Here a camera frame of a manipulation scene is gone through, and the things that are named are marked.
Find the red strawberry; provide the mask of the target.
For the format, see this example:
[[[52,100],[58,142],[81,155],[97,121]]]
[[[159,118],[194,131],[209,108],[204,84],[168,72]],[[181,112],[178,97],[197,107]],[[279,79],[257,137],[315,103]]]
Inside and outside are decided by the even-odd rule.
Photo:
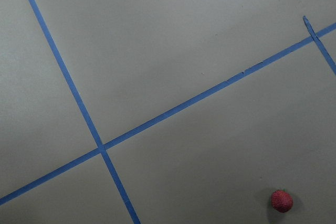
[[[285,190],[276,190],[271,194],[271,206],[280,213],[288,212],[293,207],[293,198]]]

